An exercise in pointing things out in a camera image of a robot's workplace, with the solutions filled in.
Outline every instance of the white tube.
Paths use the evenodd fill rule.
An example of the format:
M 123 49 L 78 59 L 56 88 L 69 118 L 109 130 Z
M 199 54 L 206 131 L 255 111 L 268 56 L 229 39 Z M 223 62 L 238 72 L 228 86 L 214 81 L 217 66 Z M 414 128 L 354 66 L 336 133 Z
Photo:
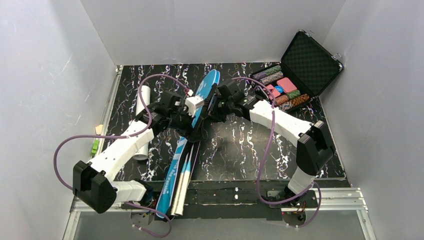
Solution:
M 143 85 L 141 87 L 141 96 L 146 105 L 150 104 L 150 87 Z M 142 100 L 140 99 L 140 95 L 137 92 L 137 104 L 135 105 L 135 114 L 138 115 L 141 111 L 143 111 L 145 107 L 143 106 Z M 149 144 L 142 146 L 135 154 L 132 156 L 135 160 L 146 160 L 149 158 Z

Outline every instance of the table surface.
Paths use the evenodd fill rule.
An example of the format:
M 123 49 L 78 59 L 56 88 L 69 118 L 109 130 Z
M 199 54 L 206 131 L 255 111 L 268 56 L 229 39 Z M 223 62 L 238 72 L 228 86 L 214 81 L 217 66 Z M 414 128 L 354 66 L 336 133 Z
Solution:
M 141 80 L 153 74 L 167 74 L 179 79 L 187 87 L 196 91 L 198 83 L 212 69 L 220 71 L 220 79 L 247 77 L 271 62 L 256 63 L 214 63 L 214 64 L 175 64 L 175 65 L 135 65 L 124 66 L 112 113 L 107 129 L 108 135 L 121 135 L 136 115 L 137 87 Z M 183 95 L 181 87 L 170 79 L 156 78 L 147 81 L 151 88 L 151 101 L 158 100 L 164 91 L 176 91 Z M 248 91 L 244 81 L 239 83 Z M 292 116 L 316 122 L 327 122 L 319 99 L 290 113 Z M 194 166 L 191 180 L 253 180 L 258 175 L 270 130 L 234 115 L 226 122 L 206 126 L 207 137 L 200 142 L 199 158 Z M 149 160 L 130 159 L 122 167 L 117 181 L 140 178 L 147 181 L 162 181 L 168 172 L 180 136 L 167 129 L 149 144 Z M 103 150 L 113 140 L 104 143 Z M 296 148 L 284 137 L 274 134 L 267 162 L 261 179 L 289 179 L 296 170 Z M 336 154 L 323 168 L 320 178 L 345 178 L 345 172 Z

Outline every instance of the white wall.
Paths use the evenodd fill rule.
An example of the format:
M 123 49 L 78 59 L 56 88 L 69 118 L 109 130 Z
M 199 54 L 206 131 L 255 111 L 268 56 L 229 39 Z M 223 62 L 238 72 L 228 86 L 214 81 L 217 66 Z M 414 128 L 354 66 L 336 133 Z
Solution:
M 279 61 L 299 29 L 322 43 L 345 0 L 81 2 L 113 61 L 134 65 Z
M 347 0 L 324 42 L 346 69 L 324 92 L 348 179 L 378 239 L 422 239 L 424 1 Z
M 114 63 L 79 0 L 3 0 L 0 66 L 1 238 L 62 239 L 73 195 L 56 179 L 53 153 L 67 137 L 94 133 Z M 68 183 L 92 142 L 59 154 Z

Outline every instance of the purple cable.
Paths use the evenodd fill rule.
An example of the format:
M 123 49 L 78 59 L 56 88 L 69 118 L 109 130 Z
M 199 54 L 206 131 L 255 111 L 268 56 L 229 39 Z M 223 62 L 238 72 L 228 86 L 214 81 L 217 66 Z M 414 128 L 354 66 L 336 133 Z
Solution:
M 275 103 L 276 103 L 276 99 L 275 99 L 275 97 L 272 96 L 270 90 L 267 87 L 265 87 L 265 85 L 263 85 L 261 82 L 255 80 L 255 79 L 252 79 L 252 78 L 249 78 L 249 77 L 234 77 L 233 78 L 233 80 L 241 80 L 241 79 L 246 79 L 246 80 L 252 81 L 252 82 L 258 84 L 259 86 L 263 87 L 264 89 L 266 89 L 268 91 L 268 93 L 270 93 L 270 96 L 272 97 L 271 108 L 272 109 L 274 108 Z M 267 161 L 267 154 L 268 154 L 268 151 L 269 151 L 270 146 L 271 146 L 271 141 L 273 139 L 275 125 L 276 125 L 276 114 L 275 114 L 275 111 L 272 111 L 271 133 L 269 135 L 268 143 L 266 144 L 266 148 L 265 148 L 265 152 L 263 153 L 262 160 L 260 161 L 260 164 L 259 164 L 259 171 L 257 173 L 257 178 L 256 178 L 256 193 L 257 193 L 257 195 L 259 197 L 259 200 L 261 202 L 263 202 L 264 204 L 268 204 L 268 205 L 280 205 L 280 204 L 284 204 L 284 203 L 290 202 L 291 200 L 294 200 L 294 199 L 296 199 L 298 197 L 301 197 L 304 193 L 306 193 L 315 184 L 317 186 L 317 188 L 318 188 L 318 194 L 319 194 L 318 207 L 316 208 L 316 211 L 313 214 L 313 216 L 311 217 L 311 219 L 309 219 L 304 224 L 298 226 L 298 227 L 304 227 L 304 226 L 308 225 L 317 216 L 318 210 L 320 209 L 320 206 L 321 206 L 321 189 L 320 189 L 320 186 L 318 186 L 318 183 L 313 182 L 309 187 L 307 187 L 303 191 L 299 192 L 295 196 L 289 197 L 289 198 L 284 199 L 284 200 L 281 200 L 281 201 L 267 201 L 267 200 L 263 199 L 262 196 L 261 196 L 261 190 L 260 190 L 260 187 L 261 187 L 261 184 L 260 184 L 261 173 L 264 170 L 265 162 Z
M 167 232 L 167 233 L 165 233 L 164 235 L 159 235 L 159 234 L 157 234 L 157 233 L 154 233 L 154 232 L 150 231 L 149 229 L 146 229 L 146 228 L 144 228 L 144 227 L 141 227 L 140 225 L 134 224 L 134 226 L 135 226 L 135 227 L 137 227 L 138 229 L 141 229 L 141 230 L 143 230 L 143 231 L 145 231 L 145 232 L 149 233 L 150 235 L 152 235 L 152 236 L 154 236 L 154 237 L 157 237 L 157 238 L 164 238 L 164 237 L 168 236 L 168 235 L 171 233 L 171 230 L 172 230 L 172 223 L 171 223 L 170 218 L 169 218 L 169 217 L 168 217 L 165 213 L 162 213 L 162 212 L 160 212 L 160 211 L 158 211 L 158 210 L 155 210 L 155 209 L 153 209 L 153 208 L 150 208 L 150 207 L 146 207 L 146 206 L 139 206 L 139 205 L 136 205 L 136 204 L 131 203 L 131 202 L 128 202 L 128 201 L 126 201 L 126 202 L 125 202 L 125 204 L 126 204 L 126 205 L 130 205 L 131 207 L 134 207 L 134 208 L 139 208 L 139 209 L 149 210 L 149 211 L 151 211 L 151 212 L 154 212 L 154 213 L 157 213 L 157 214 L 159 214 L 159 215 L 162 215 L 162 216 L 166 219 L 166 222 L 169 224 L 169 230 L 168 230 L 168 232 Z
M 144 101 L 144 100 L 143 100 L 143 98 L 142 98 L 142 86 L 143 86 L 143 84 L 145 83 L 145 81 L 147 81 L 148 79 L 154 78 L 154 77 L 165 77 L 165 78 L 170 78 L 170 79 L 172 79 L 175 83 L 177 83 L 177 84 L 179 84 L 180 86 L 182 86 L 182 87 L 185 89 L 185 92 L 186 92 L 186 93 L 188 93 L 188 92 L 190 91 L 190 89 L 189 89 L 188 87 L 186 87 L 186 86 L 185 86 L 184 84 L 182 84 L 182 83 L 181 83 L 178 79 L 176 79 L 176 78 L 174 78 L 174 77 L 172 77 L 172 76 L 168 76 L 168 75 L 165 75 L 165 74 L 153 74 L 153 75 L 151 75 L 151 76 L 146 77 L 143 81 L 141 81 L 140 86 L 138 87 L 138 95 L 140 96 L 141 103 L 143 104 L 143 107 L 144 107 L 144 109 L 146 110 L 147 115 L 148 115 L 148 123 L 147 123 L 147 125 L 146 125 L 146 127 L 145 127 L 145 128 L 143 128 L 142 130 L 140 130 L 140 131 L 138 131 L 138 132 L 135 132 L 135 133 L 133 133 L 133 134 L 130 134 L 130 135 L 128 135 L 128 136 L 75 135 L 75 136 L 71 136 L 71 137 L 68 137 L 67 139 L 63 140 L 63 141 L 59 144 L 59 146 L 57 146 L 56 151 L 54 151 L 54 155 L 53 155 L 53 168 L 54 168 L 54 173 L 56 174 L 57 179 L 59 179 L 59 181 L 60 181 L 60 182 L 61 182 L 61 183 L 62 183 L 62 184 L 66 187 L 66 188 L 68 188 L 68 189 L 72 190 L 72 187 L 71 187 L 69 184 L 67 184 L 67 183 L 65 182 L 65 180 L 61 177 L 61 175 L 60 175 L 60 173 L 59 173 L 59 170 L 58 170 L 58 153 L 59 153 L 59 150 L 61 149 L 61 147 L 62 147 L 65 143 L 67 143 L 67 142 L 69 142 L 69 141 L 71 141 L 71 140 L 74 140 L 74 139 L 81 139 L 81 138 L 94 138 L 94 139 L 126 139 L 126 138 L 130 138 L 130 137 L 135 137 L 135 136 L 137 136 L 137 135 L 139 135 L 139 134 L 142 134 L 144 131 L 146 131 L 146 130 L 150 127 L 150 125 L 152 124 L 152 114 L 150 113 L 149 108 L 146 106 L 146 103 L 145 103 L 145 101 Z M 149 211 L 152 211 L 152 212 L 157 213 L 157 214 L 159 214 L 159 215 L 162 215 L 162 216 L 164 216 L 164 217 L 165 217 L 165 219 L 166 219 L 166 220 L 168 221 L 168 223 L 169 223 L 169 231 L 168 231 L 165 235 L 159 235 L 159 234 L 156 234 L 156 233 L 154 233 L 154 232 L 152 232 L 152 231 L 150 231 L 150 230 L 148 230 L 148 229 L 142 228 L 142 227 L 140 227 L 140 226 L 139 226 L 138 228 L 141 228 L 142 230 L 146 231 L 147 233 L 151 234 L 152 236 L 155 236 L 155 237 L 158 237 L 158 238 L 164 238 L 164 237 L 166 237 L 168 234 L 170 234 L 171 229 L 172 229 L 172 225 L 171 225 L 171 220 L 170 220 L 170 219 L 166 216 L 166 214 L 164 214 L 163 212 L 157 211 L 157 210 L 155 210 L 155 209 L 149 208 L 149 207 L 145 207 L 145 206 L 138 206 L 138 205 L 135 205 L 135 204 L 130 203 L 130 202 L 125 202 L 125 203 L 126 203 L 126 204 L 128 204 L 128 205 L 130 205 L 130 206 L 136 207 L 136 208 L 149 210 Z

